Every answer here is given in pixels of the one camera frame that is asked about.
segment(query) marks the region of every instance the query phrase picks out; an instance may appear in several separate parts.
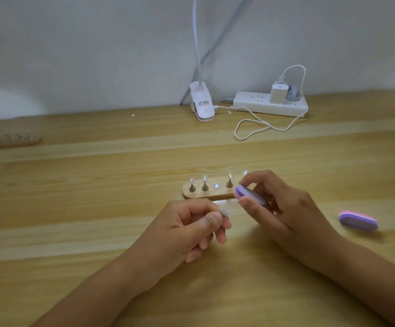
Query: person's right arm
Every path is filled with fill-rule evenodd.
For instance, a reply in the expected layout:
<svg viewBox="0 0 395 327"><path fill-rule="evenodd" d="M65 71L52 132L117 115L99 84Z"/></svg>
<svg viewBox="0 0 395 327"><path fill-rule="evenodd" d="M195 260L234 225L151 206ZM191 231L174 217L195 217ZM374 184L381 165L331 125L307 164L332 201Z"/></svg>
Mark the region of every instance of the person's right arm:
<svg viewBox="0 0 395 327"><path fill-rule="evenodd" d="M395 325L395 265L343 238L311 196L285 184L272 171L247 174L240 184L256 183L262 207L244 196L238 203L288 254L334 280Z"/></svg>

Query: pink and purple nail file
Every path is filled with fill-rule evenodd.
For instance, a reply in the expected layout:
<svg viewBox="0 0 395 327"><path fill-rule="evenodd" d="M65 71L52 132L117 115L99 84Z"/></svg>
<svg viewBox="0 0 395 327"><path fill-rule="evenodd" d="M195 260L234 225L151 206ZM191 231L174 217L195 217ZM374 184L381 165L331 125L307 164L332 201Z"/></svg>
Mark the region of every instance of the pink and purple nail file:
<svg viewBox="0 0 395 327"><path fill-rule="evenodd" d="M260 203L260 205L267 204L267 202L265 201L264 198L262 198L262 196L258 195L254 191L251 191L249 188L247 188L243 185L238 185L237 187L235 187L235 190L233 191L233 195L235 196L235 198L237 200L242 196L250 196L250 197L253 197L254 199L256 199Z"/></svg>
<svg viewBox="0 0 395 327"><path fill-rule="evenodd" d="M339 222L342 225L361 229L363 231L375 231L379 228L374 218L353 211L342 211L339 214Z"/></svg>

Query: power socket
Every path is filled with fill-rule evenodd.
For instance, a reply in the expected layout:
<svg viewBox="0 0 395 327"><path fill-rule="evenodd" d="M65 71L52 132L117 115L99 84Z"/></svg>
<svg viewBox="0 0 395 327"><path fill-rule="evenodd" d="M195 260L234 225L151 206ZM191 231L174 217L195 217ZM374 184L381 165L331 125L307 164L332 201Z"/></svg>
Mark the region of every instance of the power socket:
<svg viewBox="0 0 395 327"><path fill-rule="evenodd" d="M297 102L285 101L283 104L270 103L270 94L237 92L233 100L233 110L245 111L245 107L252 112L269 113L272 115L298 117L308 110L308 104L304 97Z"/></svg>

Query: white cable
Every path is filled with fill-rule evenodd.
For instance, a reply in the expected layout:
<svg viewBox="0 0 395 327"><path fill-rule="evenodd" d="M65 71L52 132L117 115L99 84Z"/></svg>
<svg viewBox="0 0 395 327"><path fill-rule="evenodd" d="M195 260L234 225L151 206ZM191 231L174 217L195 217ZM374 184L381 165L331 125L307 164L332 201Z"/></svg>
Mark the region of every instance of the white cable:
<svg viewBox="0 0 395 327"><path fill-rule="evenodd" d="M237 8L235 8L232 16L229 18L229 20L227 21L227 24L223 27L222 31L220 32L219 36L217 37L217 40L214 42L214 44L212 45L212 47L210 49L208 49L206 51L206 53L202 56L202 58L200 59L200 63L202 63L209 54L212 53L212 51L216 48L217 44L220 42L220 40L222 39L223 35L226 33L228 27L230 26L231 22L233 21L233 19L235 18L235 16L238 14L238 12L241 10L241 8L243 8L244 4L246 3L247 0L242 0ZM193 73L193 77L191 78L191 82L195 81L196 78L196 74L197 74L197 65L194 68L194 73ZM184 95L182 95L181 100L179 101L179 105L182 105L184 103L185 98L187 97L187 95L190 93L190 87L188 86Z"/></svg>
<svg viewBox="0 0 395 327"><path fill-rule="evenodd" d="M299 64L290 66L289 68L287 68L287 69L283 72L282 76L284 76L284 75L285 75L285 72L286 72L288 69L291 69L292 67L301 67L301 68L303 68L303 78L302 78L302 83L300 84L300 94L301 94L302 97L304 98L302 88L303 88L303 81L304 81L305 76L306 76L306 69L305 69L305 67L304 67L303 65L299 65ZM262 120L261 118L259 118L258 116L256 116L252 111L250 111L250 110L249 110L248 108L246 108L246 107L236 107L236 106L234 106L234 105L233 105L232 107L222 107L221 105L215 105L214 108L224 108L224 109L246 109L247 111L249 111L249 112L252 114L252 116L254 116L254 117L256 118L256 120L254 120L254 119L243 119L243 120L240 120L240 121L238 122L238 125L237 125L235 131L233 132L233 135L234 135L235 138L236 138L237 140L239 140L239 141L244 141L244 140L248 139L249 137L251 137L252 135L254 135L254 134L256 134L256 133L268 131L269 129L274 129L275 131L279 131L279 132L288 131L288 130L293 126L294 122L295 122L296 120L298 120L301 116L305 115L305 113L307 113L308 110L309 110L308 105L306 105L306 111L305 111L303 114L298 115L298 116L291 122L291 124L287 126L287 128L285 128L285 129L279 129L279 128L273 126L273 125L270 125L268 122ZM255 123L255 124L266 125L266 127L262 128L262 129L258 129L258 130L256 130L256 131L253 131L252 133L250 133L248 136L246 136L246 137L244 137L244 138L240 138L240 137L237 136L237 131L238 131L238 128L240 127L241 123L244 122L244 121L250 121L250 122Z"/></svg>
<svg viewBox="0 0 395 327"><path fill-rule="evenodd" d="M197 47L196 5L197 5L197 0L193 0L194 51L196 53L197 74L199 76L199 87L202 87L202 68L200 66L200 60L199 60L199 48Z"/></svg>

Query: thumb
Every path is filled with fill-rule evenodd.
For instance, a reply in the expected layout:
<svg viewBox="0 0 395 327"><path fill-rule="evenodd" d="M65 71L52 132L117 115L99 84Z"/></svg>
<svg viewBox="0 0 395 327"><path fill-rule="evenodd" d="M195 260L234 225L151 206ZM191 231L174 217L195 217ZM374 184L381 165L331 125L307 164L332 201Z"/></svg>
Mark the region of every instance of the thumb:
<svg viewBox="0 0 395 327"><path fill-rule="evenodd" d="M289 232L288 227L269 210L260 205L256 199L250 196L243 196L238 200L238 204L258 224L264 227L276 242L282 240L282 236L285 236Z"/></svg>
<svg viewBox="0 0 395 327"><path fill-rule="evenodd" d="M200 240L216 231L222 225L222 219L220 212L213 211L193 224L185 226L185 234L191 247L194 247Z"/></svg>

